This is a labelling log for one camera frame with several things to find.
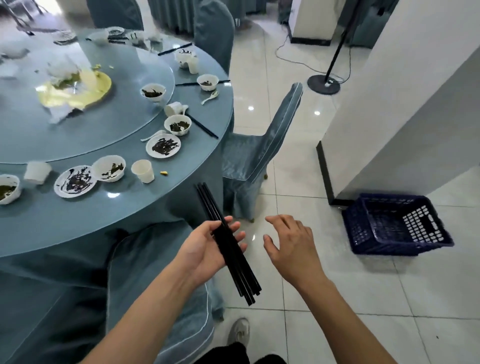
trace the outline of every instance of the left hand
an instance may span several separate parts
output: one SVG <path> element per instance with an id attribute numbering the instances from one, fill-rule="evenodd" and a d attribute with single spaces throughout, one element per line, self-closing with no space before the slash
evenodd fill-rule
<path id="1" fill-rule="evenodd" d="M 232 232 L 236 232 L 240 228 L 238 221 L 231 224 L 232 216 L 225 217 L 225 221 L 230 224 Z M 174 259 L 183 272 L 192 279 L 195 287 L 207 282 L 225 266 L 223 255 L 211 234 L 220 225 L 221 221 L 205 221 L 190 233 Z M 245 236 L 245 232 L 241 231 L 235 238 L 240 243 Z M 240 248 L 242 252 L 245 252 L 247 244 L 240 243 Z"/>

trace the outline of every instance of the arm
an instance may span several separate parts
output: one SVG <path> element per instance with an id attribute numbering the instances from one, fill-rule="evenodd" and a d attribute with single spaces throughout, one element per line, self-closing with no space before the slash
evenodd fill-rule
<path id="1" fill-rule="evenodd" d="M 330 281 L 320 263 L 312 230 L 292 216 L 265 218 L 278 232 L 280 249 L 264 235 L 264 247 L 280 274 L 300 293 L 338 364 L 396 364 Z"/>
<path id="2" fill-rule="evenodd" d="M 181 246 L 177 256 L 150 283 L 118 324 L 81 364 L 153 363 L 192 292 L 219 271 L 225 261 L 211 236 L 220 221 L 206 221 Z M 240 228 L 236 222 L 233 232 Z M 243 240 L 244 232 L 237 234 Z M 246 244 L 241 243 L 243 251 Z"/>

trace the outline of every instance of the yellow plate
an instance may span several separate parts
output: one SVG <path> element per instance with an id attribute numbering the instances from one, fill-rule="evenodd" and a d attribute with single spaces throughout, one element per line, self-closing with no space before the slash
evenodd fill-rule
<path id="1" fill-rule="evenodd" d="M 79 72 L 83 91 L 73 93 L 72 85 L 56 88 L 50 82 L 36 88 L 38 98 L 43 106 L 51 108 L 68 103 L 71 107 L 83 110 L 103 98 L 112 87 L 112 80 L 100 71 L 81 70 Z"/>

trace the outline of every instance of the round dining table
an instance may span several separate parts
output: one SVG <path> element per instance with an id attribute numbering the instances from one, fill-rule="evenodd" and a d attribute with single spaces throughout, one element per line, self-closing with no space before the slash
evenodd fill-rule
<path id="1" fill-rule="evenodd" d="M 198 56 L 199 74 L 181 69 L 174 52 L 168 51 L 187 42 L 171 36 L 142 49 L 128 42 L 98 46 L 87 40 L 90 32 L 79 32 L 77 42 L 65 46 L 54 44 L 49 35 L 31 37 L 30 53 L 9 61 L 17 64 L 17 74 L 0 79 L 0 174 L 18 176 L 22 187 L 17 200 L 0 206 L 0 272 L 69 286 L 105 287 L 109 254 L 121 237 L 158 222 L 201 223 L 206 216 L 195 189 L 199 182 L 206 182 L 217 203 L 223 203 L 221 147 L 233 112 L 231 83 L 219 83 L 218 97 L 204 105 L 201 101 L 210 93 L 199 85 L 180 85 L 196 82 L 204 73 L 228 80 L 222 67 L 192 45 L 187 49 Z M 99 65 L 112 87 L 96 104 L 53 124 L 37 88 L 48 81 L 48 65 L 65 56 L 82 67 Z M 160 104 L 141 95 L 142 86 L 150 82 L 167 89 Z M 193 123 L 188 134 L 179 137 L 178 153 L 154 159 L 141 139 L 164 129 L 163 106 L 175 101 L 188 105 L 188 113 L 218 139 Z M 75 198 L 54 193 L 59 174 L 91 166 L 107 155 L 126 161 L 119 181 L 98 181 Z M 130 171 L 140 159 L 152 162 L 155 179 L 149 184 Z M 43 185 L 23 181 L 26 163 L 34 160 L 52 166 Z"/>

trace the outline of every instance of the lamp base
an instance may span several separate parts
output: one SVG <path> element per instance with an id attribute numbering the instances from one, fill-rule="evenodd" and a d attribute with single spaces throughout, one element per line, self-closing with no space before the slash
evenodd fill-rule
<path id="1" fill-rule="evenodd" d="M 325 75 L 322 74 L 316 74 L 310 77 L 307 85 L 310 90 L 322 95 L 334 95 L 340 91 L 340 84 L 337 80 L 329 77 L 327 82 L 325 82 Z"/>

